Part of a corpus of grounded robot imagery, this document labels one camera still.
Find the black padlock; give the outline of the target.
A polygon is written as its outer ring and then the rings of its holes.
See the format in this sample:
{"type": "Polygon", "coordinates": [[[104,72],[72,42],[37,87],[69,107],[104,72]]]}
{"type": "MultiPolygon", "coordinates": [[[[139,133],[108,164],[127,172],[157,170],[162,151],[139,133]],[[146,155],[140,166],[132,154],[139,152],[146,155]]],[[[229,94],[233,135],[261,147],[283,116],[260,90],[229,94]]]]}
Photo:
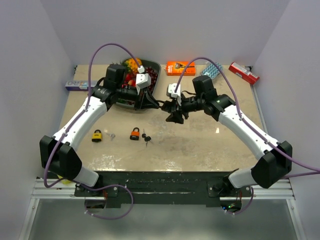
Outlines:
{"type": "Polygon", "coordinates": [[[171,101],[157,100],[156,102],[158,103],[159,108],[164,112],[172,113],[176,110],[176,104],[174,100],[171,100],[171,101]]]}

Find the orange padlock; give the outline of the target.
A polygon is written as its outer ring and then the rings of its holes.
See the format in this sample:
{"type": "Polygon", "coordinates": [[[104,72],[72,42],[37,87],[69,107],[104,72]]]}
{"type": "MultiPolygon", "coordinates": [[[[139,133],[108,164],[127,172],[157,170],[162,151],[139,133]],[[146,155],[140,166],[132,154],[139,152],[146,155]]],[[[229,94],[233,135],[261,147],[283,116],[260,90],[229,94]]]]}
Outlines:
{"type": "Polygon", "coordinates": [[[139,138],[140,138],[140,129],[138,127],[134,127],[129,136],[129,139],[133,141],[138,141],[139,138]]]}

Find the black orange-padlock keys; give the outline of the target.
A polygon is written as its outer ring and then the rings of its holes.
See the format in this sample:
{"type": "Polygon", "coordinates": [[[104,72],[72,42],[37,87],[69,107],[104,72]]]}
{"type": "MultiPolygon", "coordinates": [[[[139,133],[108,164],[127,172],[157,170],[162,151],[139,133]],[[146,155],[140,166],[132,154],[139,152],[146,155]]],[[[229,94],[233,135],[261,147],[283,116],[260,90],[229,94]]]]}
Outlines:
{"type": "Polygon", "coordinates": [[[143,140],[145,142],[145,147],[147,147],[149,143],[151,143],[151,144],[154,143],[151,136],[146,134],[145,129],[142,130],[141,137],[143,138],[143,140]]]}

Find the small silver key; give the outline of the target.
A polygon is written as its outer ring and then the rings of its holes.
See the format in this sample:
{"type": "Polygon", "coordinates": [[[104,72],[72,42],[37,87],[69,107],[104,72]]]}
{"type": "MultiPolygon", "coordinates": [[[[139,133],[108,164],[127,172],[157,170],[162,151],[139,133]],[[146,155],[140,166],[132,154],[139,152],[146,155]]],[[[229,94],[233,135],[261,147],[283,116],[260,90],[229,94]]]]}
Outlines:
{"type": "Polygon", "coordinates": [[[115,138],[115,134],[114,133],[106,133],[109,137],[110,137],[110,140],[112,141],[114,138],[115,138]]]}

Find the yellow padlock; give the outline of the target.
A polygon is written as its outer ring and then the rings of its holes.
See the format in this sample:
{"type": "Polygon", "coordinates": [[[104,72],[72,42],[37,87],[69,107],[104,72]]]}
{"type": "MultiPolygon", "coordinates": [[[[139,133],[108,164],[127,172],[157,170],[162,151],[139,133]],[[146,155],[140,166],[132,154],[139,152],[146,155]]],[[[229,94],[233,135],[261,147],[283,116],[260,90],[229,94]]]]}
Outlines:
{"type": "Polygon", "coordinates": [[[101,130],[96,129],[92,135],[91,141],[94,143],[99,143],[103,140],[103,134],[101,130]]]}

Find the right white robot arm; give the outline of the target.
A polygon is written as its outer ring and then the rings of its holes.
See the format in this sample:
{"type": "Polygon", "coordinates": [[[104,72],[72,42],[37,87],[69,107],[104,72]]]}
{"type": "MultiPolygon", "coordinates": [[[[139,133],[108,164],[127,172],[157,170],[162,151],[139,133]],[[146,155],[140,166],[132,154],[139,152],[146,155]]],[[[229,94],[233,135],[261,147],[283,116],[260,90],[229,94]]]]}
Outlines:
{"type": "Polygon", "coordinates": [[[293,147],[287,141],[279,142],[253,123],[226,94],[219,95],[213,81],[207,76],[192,80],[195,95],[184,97],[180,85],[168,85],[162,110],[170,115],[167,122],[183,124],[190,112],[204,111],[231,130],[253,153],[257,163],[246,169],[236,169],[225,177],[220,189],[230,197],[242,187],[258,185],[268,189],[292,170],[289,160],[293,147]]]}

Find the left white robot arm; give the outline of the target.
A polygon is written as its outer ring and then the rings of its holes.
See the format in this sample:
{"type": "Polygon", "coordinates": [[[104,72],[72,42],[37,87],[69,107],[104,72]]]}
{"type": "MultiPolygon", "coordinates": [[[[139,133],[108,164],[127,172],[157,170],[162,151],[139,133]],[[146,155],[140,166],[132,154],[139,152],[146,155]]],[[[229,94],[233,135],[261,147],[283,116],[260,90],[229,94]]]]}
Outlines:
{"type": "Polygon", "coordinates": [[[86,168],[77,149],[94,123],[119,99],[134,101],[136,109],[158,108],[158,103],[149,91],[152,83],[143,66],[138,67],[135,88],[124,88],[127,69],[120,64],[111,64],[106,75],[88,93],[77,113],[53,136],[43,136],[39,142],[40,160],[44,172],[52,172],[69,181],[86,185],[86,191],[99,196],[104,184],[99,174],[86,168]]]}

